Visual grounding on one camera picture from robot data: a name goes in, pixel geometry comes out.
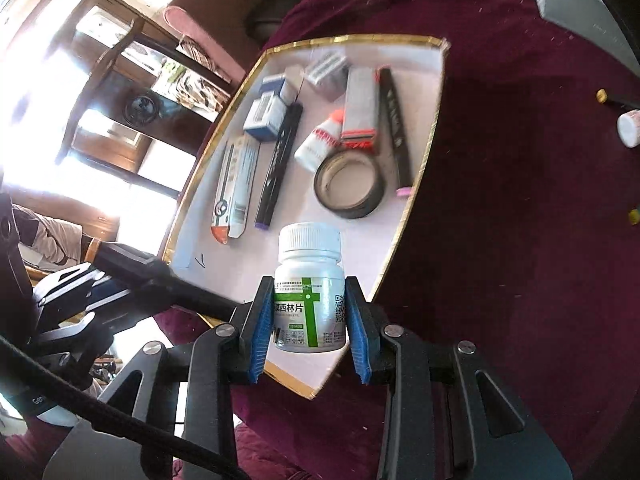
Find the green label white pill bottle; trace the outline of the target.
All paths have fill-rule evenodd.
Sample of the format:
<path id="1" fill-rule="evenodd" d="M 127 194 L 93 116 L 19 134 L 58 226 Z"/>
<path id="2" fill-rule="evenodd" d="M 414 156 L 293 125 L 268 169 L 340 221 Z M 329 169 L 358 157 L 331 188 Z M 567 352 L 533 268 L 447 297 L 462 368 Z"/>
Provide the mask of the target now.
<path id="1" fill-rule="evenodd" d="M 273 341 L 293 353 L 322 353 L 346 344 L 341 233 L 318 222 L 285 226 L 274 271 Z"/>

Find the purple tip black marker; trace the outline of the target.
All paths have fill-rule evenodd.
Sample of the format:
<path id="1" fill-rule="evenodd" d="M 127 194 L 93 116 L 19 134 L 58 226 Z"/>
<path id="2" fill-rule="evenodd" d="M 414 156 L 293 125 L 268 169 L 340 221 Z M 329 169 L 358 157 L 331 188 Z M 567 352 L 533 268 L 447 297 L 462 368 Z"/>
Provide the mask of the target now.
<path id="1" fill-rule="evenodd" d="M 283 119 L 254 221 L 257 229 L 267 231 L 270 227 L 302 115 L 303 105 L 295 102 Z"/>

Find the orange blue ointment box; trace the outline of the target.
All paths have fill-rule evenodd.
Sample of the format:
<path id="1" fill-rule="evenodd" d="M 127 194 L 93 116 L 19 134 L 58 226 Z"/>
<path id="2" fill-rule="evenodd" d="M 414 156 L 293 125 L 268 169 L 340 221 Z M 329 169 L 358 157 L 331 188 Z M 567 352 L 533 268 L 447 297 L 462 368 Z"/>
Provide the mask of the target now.
<path id="1" fill-rule="evenodd" d="M 210 230 L 223 245 L 245 231 L 259 155 L 259 142 L 247 133 L 230 139 L 224 149 Z"/>

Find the brown tape roll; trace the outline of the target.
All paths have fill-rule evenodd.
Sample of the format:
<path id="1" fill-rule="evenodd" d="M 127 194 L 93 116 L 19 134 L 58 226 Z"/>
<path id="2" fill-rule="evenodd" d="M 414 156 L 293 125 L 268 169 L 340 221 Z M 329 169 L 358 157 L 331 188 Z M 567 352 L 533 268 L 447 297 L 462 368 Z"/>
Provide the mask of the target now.
<path id="1" fill-rule="evenodd" d="M 382 202 L 385 187 L 380 165 L 362 151 L 336 152 L 314 175 L 318 202 L 343 219 L 367 217 Z"/>

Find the blue white medicine box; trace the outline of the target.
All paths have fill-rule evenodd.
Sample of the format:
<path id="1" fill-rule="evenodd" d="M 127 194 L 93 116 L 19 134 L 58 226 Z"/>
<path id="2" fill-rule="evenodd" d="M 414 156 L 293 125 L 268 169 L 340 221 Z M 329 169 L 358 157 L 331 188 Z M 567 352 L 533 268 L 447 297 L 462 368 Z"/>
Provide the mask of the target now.
<path id="1" fill-rule="evenodd" d="M 285 73 L 265 77 L 245 117 L 243 131 L 259 142 L 276 140 L 285 114 L 296 99 L 296 87 Z"/>

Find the orange cap white bottle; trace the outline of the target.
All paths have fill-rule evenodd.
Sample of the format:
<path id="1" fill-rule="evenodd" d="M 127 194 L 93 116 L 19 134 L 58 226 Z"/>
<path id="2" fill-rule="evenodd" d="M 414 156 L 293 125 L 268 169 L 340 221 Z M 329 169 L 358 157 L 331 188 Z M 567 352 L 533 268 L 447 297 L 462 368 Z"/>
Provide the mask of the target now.
<path id="1" fill-rule="evenodd" d="M 341 145 L 344 110 L 334 110 L 328 118 L 315 126 L 294 154 L 296 162 L 314 174 L 324 160 Z"/>

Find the grey barcode medicine box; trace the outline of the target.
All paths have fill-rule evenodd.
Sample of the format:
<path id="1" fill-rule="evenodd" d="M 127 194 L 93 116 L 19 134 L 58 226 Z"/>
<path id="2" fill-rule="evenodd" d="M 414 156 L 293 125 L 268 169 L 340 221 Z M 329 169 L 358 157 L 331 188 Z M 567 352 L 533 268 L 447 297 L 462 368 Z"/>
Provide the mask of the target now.
<path id="1" fill-rule="evenodd" d="M 334 102 L 346 91 L 349 62 L 344 54 L 330 53 L 308 65 L 304 81 L 328 102 Z"/>

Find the black marker yellow end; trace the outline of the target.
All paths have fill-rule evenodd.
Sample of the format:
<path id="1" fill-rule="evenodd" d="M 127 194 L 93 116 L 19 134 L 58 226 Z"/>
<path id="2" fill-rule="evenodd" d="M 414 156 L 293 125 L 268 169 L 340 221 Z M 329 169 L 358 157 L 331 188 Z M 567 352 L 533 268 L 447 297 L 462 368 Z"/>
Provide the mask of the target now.
<path id="1" fill-rule="evenodd" d="M 638 208 L 633 209 L 628 214 L 628 220 L 632 226 L 638 226 L 638 224 L 640 223 L 640 210 Z"/>

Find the red label white bottle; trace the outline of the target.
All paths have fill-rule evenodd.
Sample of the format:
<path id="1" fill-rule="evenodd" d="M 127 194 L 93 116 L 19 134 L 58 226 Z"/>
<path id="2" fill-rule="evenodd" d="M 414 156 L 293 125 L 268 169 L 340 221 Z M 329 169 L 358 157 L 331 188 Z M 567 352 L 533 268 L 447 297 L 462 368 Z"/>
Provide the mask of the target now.
<path id="1" fill-rule="evenodd" d="M 617 133 L 626 148 L 640 145 L 640 110 L 630 110 L 617 119 Z"/>

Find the maroon bed cover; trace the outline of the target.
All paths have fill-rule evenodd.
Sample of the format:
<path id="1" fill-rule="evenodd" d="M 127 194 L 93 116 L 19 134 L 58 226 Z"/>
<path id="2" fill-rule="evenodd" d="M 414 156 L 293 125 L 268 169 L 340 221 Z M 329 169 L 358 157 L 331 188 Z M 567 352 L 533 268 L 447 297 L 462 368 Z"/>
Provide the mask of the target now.
<path id="1" fill-rule="evenodd" d="M 639 154 L 596 92 L 639 81 L 535 0 L 303 0 L 271 43 L 449 40 L 420 191 L 378 302 L 473 341 L 578 479 L 639 474 Z"/>

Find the dark wooden chair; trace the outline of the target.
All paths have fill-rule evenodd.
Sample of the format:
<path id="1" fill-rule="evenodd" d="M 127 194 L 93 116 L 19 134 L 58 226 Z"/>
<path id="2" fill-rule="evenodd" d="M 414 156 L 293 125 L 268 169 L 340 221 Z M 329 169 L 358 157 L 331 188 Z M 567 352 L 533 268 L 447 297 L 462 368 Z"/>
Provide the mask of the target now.
<path id="1" fill-rule="evenodd" d="M 72 155 L 84 164 L 128 183 L 177 198 L 180 194 L 178 190 L 122 168 L 101 154 L 93 155 L 75 146 L 74 140 L 80 120 L 88 110 L 96 110 L 111 119 L 114 124 L 134 130 L 148 141 L 160 141 L 190 155 L 198 152 L 212 122 L 153 91 L 140 75 L 126 75 L 118 60 L 134 44 L 157 52 L 190 70 L 226 98 L 232 95 L 233 86 L 229 81 L 179 52 L 176 40 L 171 39 L 166 32 L 161 32 L 156 25 L 122 0 L 81 0 L 52 39 L 51 49 L 73 40 L 77 24 L 89 13 L 92 6 L 98 6 L 113 14 L 119 21 L 129 18 L 130 23 L 125 26 L 125 35 L 96 59 L 96 64 L 93 65 L 68 115 L 55 162 L 58 165 L 62 164 L 67 156 Z"/>

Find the gold rimmed white tray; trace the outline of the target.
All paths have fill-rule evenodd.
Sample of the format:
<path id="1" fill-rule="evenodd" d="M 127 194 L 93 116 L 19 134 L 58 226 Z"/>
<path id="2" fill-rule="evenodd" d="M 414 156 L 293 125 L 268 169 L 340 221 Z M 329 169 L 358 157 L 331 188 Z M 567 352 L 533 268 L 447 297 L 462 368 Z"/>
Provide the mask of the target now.
<path id="1" fill-rule="evenodd" d="M 204 148 L 163 251 L 180 278 L 237 302 L 317 223 L 372 299 L 390 268 L 437 124 L 446 40 L 347 35 L 263 54 Z"/>

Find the red striped grey box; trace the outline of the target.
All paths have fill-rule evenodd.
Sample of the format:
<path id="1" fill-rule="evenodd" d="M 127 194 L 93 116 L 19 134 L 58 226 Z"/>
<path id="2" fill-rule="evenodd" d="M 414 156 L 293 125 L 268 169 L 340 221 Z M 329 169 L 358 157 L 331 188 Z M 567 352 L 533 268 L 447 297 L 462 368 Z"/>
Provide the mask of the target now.
<path id="1" fill-rule="evenodd" d="M 352 66 L 345 92 L 341 140 L 346 148 L 378 151 L 378 76 L 366 66 Z"/>

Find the black pink tip pen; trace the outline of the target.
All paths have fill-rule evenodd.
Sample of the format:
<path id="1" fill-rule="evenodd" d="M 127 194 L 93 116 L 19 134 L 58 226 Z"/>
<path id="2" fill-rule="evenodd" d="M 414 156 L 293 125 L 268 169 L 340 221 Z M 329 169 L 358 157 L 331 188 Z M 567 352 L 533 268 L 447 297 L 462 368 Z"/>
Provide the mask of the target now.
<path id="1" fill-rule="evenodd" d="M 388 132 L 396 165 L 396 195 L 409 197 L 413 188 L 410 154 L 407 145 L 404 116 L 402 116 L 399 93 L 392 70 L 382 67 L 378 70 L 378 85 L 381 100 L 386 110 Z"/>

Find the black pen gold cap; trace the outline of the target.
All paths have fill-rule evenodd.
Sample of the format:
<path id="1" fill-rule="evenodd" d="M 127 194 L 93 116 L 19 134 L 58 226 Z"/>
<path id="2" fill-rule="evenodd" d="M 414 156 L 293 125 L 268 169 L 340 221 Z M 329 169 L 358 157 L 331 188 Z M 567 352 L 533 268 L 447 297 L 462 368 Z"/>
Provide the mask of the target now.
<path id="1" fill-rule="evenodd" d="M 616 110 L 640 110 L 640 103 L 638 100 L 632 100 L 629 98 L 623 98 L 622 96 L 614 96 L 614 94 L 608 93 L 605 89 L 599 89 L 596 93 L 596 99 L 600 104 L 616 108 Z"/>

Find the large grey white box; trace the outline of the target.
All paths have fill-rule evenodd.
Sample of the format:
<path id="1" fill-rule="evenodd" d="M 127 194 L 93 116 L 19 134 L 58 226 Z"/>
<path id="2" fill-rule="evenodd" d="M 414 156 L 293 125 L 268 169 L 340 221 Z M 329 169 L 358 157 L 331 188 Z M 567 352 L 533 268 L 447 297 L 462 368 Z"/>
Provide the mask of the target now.
<path id="1" fill-rule="evenodd" d="M 536 0 L 547 21 L 588 39 L 639 75 L 639 61 L 603 0 Z"/>

